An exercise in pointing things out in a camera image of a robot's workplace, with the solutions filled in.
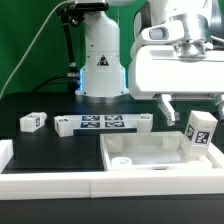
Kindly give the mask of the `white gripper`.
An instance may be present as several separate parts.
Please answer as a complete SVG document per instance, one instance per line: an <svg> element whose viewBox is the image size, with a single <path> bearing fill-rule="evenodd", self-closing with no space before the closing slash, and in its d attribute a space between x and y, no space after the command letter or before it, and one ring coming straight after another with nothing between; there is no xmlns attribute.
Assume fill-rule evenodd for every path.
<svg viewBox="0 0 224 224"><path fill-rule="evenodd" d="M172 46L144 46L129 66L128 85L138 100L158 97L168 126L180 123L170 104L174 95L217 95L219 121L224 125L224 52L209 51L205 59L178 58Z"/></svg>

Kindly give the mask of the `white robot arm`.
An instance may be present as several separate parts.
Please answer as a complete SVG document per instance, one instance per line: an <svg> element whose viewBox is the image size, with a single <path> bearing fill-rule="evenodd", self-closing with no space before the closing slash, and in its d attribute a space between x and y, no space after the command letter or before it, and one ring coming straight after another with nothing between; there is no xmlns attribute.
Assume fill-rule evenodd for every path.
<svg viewBox="0 0 224 224"><path fill-rule="evenodd" d="M218 0L146 0L133 20L132 61L120 64L120 32L105 9L120 0L75 0L87 14L86 62L80 94L112 99L130 93L136 100L155 100L172 126L179 113L172 100L213 100L224 123L224 50L216 37L224 28Z"/></svg>

